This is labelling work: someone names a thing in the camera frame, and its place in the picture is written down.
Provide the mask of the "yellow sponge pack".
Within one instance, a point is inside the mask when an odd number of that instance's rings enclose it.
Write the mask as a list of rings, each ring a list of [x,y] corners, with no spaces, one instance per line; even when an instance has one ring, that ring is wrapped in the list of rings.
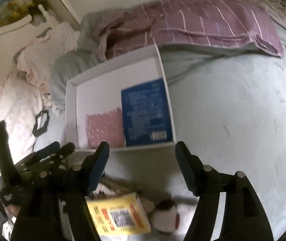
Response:
[[[128,236],[151,232],[147,214],[136,193],[86,202],[100,236]]]

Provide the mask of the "white plush dog toy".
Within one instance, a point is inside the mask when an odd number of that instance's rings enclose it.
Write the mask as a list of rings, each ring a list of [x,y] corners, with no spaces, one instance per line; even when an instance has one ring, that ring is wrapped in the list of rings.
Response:
[[[171,234],[179,226],[180,216],[173,200],[162,200],[155,207],[151,217],[151,223],[158,232]]]

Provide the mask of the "pink sparkly scrub sponge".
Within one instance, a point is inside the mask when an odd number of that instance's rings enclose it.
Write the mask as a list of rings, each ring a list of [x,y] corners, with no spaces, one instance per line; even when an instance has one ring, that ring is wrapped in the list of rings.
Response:
[[[110,147],[125,146],[122,110],[117,107],[110,111],[87,115],[85,128],[89,149],[95,149],[103,141]]]

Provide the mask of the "dark blue printed packet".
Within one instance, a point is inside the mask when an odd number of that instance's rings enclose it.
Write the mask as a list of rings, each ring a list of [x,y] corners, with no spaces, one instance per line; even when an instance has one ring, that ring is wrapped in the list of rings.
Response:
[[[123,89],[121,101],[127,147],[173,140],[170,109],[162,78]]]

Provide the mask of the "white floral pillow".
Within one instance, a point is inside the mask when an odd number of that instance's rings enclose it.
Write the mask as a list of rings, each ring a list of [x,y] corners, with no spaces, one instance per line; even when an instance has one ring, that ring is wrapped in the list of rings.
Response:
[[[14,163],[31,153],[35,143],[32,129],[41,110],[43,101],[39,88],[16,77],[0,81],[0,121],[6,122]]]

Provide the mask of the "pink ruffled pillow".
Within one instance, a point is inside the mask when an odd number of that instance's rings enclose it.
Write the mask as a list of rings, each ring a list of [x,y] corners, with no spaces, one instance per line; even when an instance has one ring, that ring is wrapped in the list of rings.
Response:
[[[44,105],[50,107],[49,82],[54,61],[78,47],[80,32],[63,22],[49,29],[43,36],[29,41],[14,56],[19,71],[25,72],[26,80],[42,92]]]

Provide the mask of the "white bed headboard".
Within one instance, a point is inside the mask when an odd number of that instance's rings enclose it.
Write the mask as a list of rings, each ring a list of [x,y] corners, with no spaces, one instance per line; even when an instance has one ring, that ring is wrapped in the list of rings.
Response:
[[[13,57],[20,49],[47,28],[59,24],[42,5],[39,5],[38,9],[44,17],[44,22],[38,26],[32,25],[32,16],[27,15],[17,22],[0,28],[0,80],[11,69]]]

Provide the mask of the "grey fleece blanket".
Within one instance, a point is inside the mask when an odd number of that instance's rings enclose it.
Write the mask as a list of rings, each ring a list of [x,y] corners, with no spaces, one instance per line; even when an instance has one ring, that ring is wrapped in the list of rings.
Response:
[[[93,31],[101,20],[105,20],[116,12],[116,10],[105,10],[87,13],[82,19],[78,48],[55,59],[50,78],[53,109],[64,110],[68,80],[100,64],[95,54],[97,42],[93,38]],[[267,55],[254,45],[247,45],[242,49],[190,45],[168,45],[160,48],[159,52],[168,84],[183,80],[201,67],[231,66],[245,70],[268,66],[286,68],[286,29],[279,24],[274,26],[284,47],[282,58]]]

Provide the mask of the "purple striped blanket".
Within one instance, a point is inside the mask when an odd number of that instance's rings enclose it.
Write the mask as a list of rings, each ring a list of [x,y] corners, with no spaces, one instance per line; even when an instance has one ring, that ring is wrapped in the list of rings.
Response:
[[[249,0],[155,0],[102,19],[93,37],[102,61],[153,44],[226,49],[253,44],[276,57],[284,54],[272,19]]]

